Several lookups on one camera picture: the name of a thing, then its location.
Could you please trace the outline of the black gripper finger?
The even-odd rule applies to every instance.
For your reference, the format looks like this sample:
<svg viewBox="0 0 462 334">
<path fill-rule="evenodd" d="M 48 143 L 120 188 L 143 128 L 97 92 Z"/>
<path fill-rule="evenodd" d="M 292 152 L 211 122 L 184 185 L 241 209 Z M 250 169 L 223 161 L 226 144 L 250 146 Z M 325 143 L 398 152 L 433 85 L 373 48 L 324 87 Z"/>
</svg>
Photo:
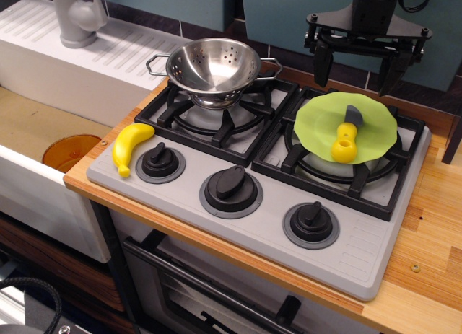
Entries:
<svg viewBox="0 0 462 334">
<path fill-rule="evenodd" d="M 330 45 L 318 40 L 315 46 L 313 65 L 315 83 L 320 87 L 325 87 L 328 83 L 333 59 L 333 50 Z"/>
<path fill-rule="evenodd" d="M 388 53 L 383 58 L 378 74 L 378 94 L 388 95 L 398 84 L 413 61 L 413 48 L 385 48 Z"/>
</svg>

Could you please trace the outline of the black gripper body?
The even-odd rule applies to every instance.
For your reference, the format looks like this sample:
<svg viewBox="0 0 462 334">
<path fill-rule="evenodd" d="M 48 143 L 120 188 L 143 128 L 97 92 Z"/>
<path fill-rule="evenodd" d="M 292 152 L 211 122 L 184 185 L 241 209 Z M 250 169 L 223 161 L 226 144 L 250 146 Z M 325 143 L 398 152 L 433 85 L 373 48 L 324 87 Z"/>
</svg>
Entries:
<svg viewBox="0 0 462 334">
<path fill-rule="evenodd" d="M 432 31 L 398 17 L 395 9 L 400 6 L 414 13 L 425 8 L 428 2 L 405 7 L 404 0 L 352 0 L 350 5 L 337 11 L 309 14 L 305 47 L 313 54 L 318 52 L 317 47 L 322 47 L 327 53 L 381 58 L 409 52 L 411 61 L 419 62 Z"/>
</svg>

